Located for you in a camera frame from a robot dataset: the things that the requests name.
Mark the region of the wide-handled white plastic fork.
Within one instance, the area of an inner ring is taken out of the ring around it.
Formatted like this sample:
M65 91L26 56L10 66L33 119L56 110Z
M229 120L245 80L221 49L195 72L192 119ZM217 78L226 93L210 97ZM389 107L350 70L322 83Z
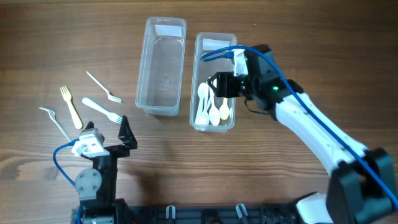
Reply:
M97 103L95 103L94 101L92 101L91 99L84 97L82 99L82 103L96 111L99 111L100 113L105 114L108 119L114 123L117 124L121 124L122 122L122 117L120 117L119 115L117 115L116 113L107 111L106 109L104 109L103 107L101 107L100 105L98 105Z

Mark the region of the thin-handled white spoon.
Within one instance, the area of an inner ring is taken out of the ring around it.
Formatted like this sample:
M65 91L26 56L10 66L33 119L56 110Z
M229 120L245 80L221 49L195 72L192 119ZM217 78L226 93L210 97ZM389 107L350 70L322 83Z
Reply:
M200 96L200 98L203 99L203 103L202 103L203 108L202 108L201 113L200 113L199 121L200 121L200 124L202 124L202 125L208 125L209 116L208 116L208 113L207 113L207 103L208 103L209 86L208 86L207 83L201 83L200 84L200 88L201 88L201 92L200 92L201 96Z

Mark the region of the cream yellow plastic spoon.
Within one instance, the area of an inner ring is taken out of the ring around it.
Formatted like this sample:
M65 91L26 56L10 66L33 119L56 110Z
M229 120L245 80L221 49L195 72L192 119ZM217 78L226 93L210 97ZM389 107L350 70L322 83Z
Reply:
M223 98L223 103L219 108L219 112L220 112L220 118L222 120L227 120L229 117L229 106L228 106L228 99L227 98Z

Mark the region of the white spoon pointing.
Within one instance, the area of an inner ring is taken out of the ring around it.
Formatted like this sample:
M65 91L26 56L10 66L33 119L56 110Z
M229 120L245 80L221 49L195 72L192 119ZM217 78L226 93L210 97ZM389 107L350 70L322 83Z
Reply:
M217 126L220 123L220 112L218 108L215 106L215 94L211 88L210 88L210 103L211 103L209 110L210 123L213 126Z

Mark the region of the thin white plastic fork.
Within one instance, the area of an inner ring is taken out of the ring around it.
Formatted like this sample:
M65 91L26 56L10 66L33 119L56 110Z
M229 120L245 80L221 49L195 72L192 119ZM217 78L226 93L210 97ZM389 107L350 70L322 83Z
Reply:
M89 71L86 71L86 74L105 91L108 100L116 103L122 103L122 99L113 96L112 93L100 81L98 81Z

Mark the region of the cream yellow plastic fork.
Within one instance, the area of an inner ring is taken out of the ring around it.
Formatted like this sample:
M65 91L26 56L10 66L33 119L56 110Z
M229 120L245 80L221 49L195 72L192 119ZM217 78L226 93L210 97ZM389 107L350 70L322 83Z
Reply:
M63 100L67 103L68 109L70 111L71 117L73 124L76 129L82 129L83 128L83 123L73 105L72 101L72 94L70 93L69 89L66 86L61 86L60 91L63 97Z

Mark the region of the curved white plastic fork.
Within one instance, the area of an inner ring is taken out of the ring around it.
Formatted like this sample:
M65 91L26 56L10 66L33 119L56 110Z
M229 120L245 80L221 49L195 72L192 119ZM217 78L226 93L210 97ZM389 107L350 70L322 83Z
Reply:
M50 110L48 108L43 108L39 107L39 109L46 111L49 114L50 119L55 123L55 125L58 127L58 129L62 132L62 134L66 137L66 139L71 142L72 139L69 137L67 132L63 129L63 127L60 125L60 123L56 119L55 112L53 110Z

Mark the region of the wide-handled white plastic spoon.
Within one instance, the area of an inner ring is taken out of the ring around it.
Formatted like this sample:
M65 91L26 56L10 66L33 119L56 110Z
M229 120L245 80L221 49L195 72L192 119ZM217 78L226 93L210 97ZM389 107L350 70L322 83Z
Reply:
M198 90L197 90L197 94L199 97L199 101L198 101L198 108L197 108L197 114L196 114L196 118L195 118L195 124L201 124L201 115L203 112L203 100L205 97L205 83L200 83L198 86Z

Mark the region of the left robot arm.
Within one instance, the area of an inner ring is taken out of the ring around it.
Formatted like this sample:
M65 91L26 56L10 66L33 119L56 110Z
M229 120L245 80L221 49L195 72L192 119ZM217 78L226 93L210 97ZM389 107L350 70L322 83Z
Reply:
M80 205L72 211L71 223L137 223L138 219L123 198L116 198L118 159L130 156L137 141L128 119L121 119L118 145L103 146L104 136L89 122L72 148L72 153L92 162L75 179Z

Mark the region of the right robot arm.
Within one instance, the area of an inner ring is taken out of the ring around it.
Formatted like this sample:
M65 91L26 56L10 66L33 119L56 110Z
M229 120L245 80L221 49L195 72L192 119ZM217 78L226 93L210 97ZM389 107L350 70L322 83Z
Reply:
M201 57L219 58L232 60L235 68L208 79L214 94L255 101L257 112L296 134L329 175L326 193L289 205L291 223L371 223L397 211L391 156L382 148L368 149L327 118L299 84L285 78L268 45L223 47Z

